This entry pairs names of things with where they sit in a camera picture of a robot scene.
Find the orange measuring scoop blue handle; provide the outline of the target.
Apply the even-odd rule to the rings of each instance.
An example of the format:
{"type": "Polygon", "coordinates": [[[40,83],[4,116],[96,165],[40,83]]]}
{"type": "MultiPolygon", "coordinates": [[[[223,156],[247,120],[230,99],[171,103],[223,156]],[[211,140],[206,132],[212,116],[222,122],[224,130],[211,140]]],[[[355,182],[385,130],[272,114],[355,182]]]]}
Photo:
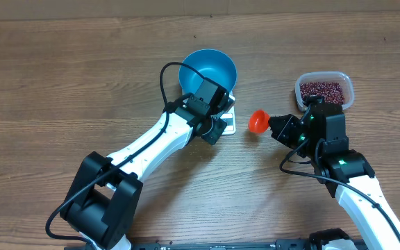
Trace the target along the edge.
{"type": "Polygon", "coordinates": [[[249,119],[249,131],[257,134],[264,133],[269,128],[269,118],[269,114],[264,110],[255,111],[249,119]]]}

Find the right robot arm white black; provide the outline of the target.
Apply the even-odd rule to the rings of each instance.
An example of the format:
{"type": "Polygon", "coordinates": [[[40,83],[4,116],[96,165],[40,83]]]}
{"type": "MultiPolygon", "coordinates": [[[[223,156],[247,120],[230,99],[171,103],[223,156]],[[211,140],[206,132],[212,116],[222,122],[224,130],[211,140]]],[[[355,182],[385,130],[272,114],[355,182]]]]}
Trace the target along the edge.
{"type": "Polygon", "coordinates": [[[343,207],[368,249],[400,249],[400,221],[366,157],[350,149],[342,106],[320,96],[307,97],[305,105],[302,117],[267,121],[272,137],[291,150],[284,161],[293,155],[310,159],[310,177],[325,185],[343,207]]]}

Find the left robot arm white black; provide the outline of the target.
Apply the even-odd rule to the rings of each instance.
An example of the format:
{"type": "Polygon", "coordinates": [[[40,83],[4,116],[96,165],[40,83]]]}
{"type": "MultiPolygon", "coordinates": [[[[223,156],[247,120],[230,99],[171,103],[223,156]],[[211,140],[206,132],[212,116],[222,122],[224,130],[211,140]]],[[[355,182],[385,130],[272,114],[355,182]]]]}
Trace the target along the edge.
{"type": "Polygon", "coordinates": [[[87,155],[71,184],[60,216],[87,249],[114,249],[125,240],[143,182],[174,152],[200,137],[214,145],[227,123],[221,116],[235,99],[232,90],[210,78],[165,104],[157,123],[123,149],[87,155]]]}

